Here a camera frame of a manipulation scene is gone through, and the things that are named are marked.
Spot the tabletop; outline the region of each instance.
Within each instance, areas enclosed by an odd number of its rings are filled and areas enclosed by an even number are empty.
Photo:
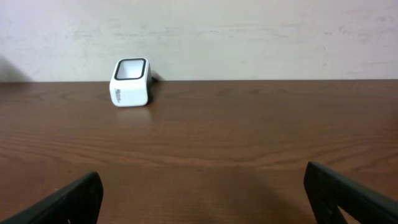
[[[98,223],[315,223],[320,162],[398,198],[398,80],[0,84],[0,220],[98,171]]]

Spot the brown wooden surface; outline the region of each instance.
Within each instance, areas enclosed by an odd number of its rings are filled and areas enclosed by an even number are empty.
[[[398,81],[0,84],[0,220],[97,170],[98,223],[314,223],[318,161],[398,198]]]

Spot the white cube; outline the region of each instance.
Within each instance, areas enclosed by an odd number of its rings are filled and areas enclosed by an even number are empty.
[[[120,60],[114,69],[109,91],[115,106],[143,106],[148,103],[151,83],[150,66],[146,58]]]

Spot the logo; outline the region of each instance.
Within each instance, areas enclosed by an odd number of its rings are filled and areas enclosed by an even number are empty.
[[[120,103],[120,89],[115,88],[114,92],[116,93],[116,100]]]

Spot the wall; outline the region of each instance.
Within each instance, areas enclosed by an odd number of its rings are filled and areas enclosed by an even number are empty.
[[[0,1],[2,81],[398,78],[397,41],[396,0]]]

